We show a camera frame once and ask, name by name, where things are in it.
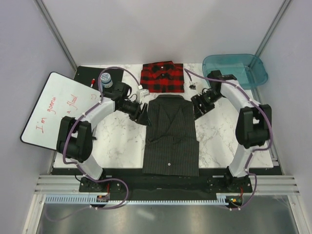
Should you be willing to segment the dark grey pinstripe shirt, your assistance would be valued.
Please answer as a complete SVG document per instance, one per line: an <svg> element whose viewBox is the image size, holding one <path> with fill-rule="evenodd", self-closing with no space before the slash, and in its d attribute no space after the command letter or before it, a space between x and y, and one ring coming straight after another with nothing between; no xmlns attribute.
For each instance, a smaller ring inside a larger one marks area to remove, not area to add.
<svg viewBox="0 0 312 234"><path fill-rule="evenodd" d="M149 102L142 171L165 176L199 175L192 102L180 95L160 95Z"/></svg>

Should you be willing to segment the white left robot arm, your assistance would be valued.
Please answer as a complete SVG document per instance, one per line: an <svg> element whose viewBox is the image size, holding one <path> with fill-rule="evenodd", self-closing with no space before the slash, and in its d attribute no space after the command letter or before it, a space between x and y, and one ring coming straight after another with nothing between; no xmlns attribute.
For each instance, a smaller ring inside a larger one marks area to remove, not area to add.
<svg viewBox="0 0 312 234"><path fill-rule="evenodd" d="M65 116L60 121L56 151L63 154L64 164L75 164L97 192L105 190L107 180L92 156L94 128L115 111L127 114L137 124L151 126L148 104L143 102L149 91L140 85L134 101L129 98L131 91L128 84L118 82L111 92L102 92L100 100L79 118Z"/></svg>

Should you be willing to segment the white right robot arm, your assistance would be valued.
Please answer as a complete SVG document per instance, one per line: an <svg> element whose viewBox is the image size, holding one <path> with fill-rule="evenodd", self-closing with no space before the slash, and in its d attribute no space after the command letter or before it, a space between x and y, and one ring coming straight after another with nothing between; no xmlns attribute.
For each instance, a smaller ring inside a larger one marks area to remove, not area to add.
<svg viewBox="0 0 312 234"><path fill-rule="evenodd" d="M224 188L234 192L241 186L239 178L250 174L249 166L253 154L271 148L272 108L249 97L232 74L222 75L221 71L213 70L202 78L209 82L210 88L191 98L195 119L214 109L215 102L221 98L229 100L238 112L235 129L238 147L228 166L230 176L223 179Z"/></svg>

